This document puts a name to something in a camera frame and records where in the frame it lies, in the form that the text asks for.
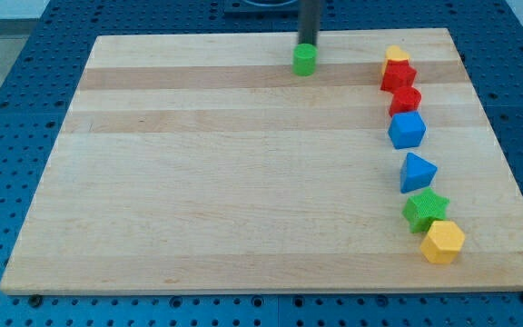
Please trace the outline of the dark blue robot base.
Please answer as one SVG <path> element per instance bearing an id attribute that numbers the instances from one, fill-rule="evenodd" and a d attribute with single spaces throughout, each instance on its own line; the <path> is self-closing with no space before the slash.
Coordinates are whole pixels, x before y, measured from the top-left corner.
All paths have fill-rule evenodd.
<path id="1" fill-rule="evenodd" d="M 297 13 L 298 0 L 222 0 L 225 15 L 274 15 Z"/>

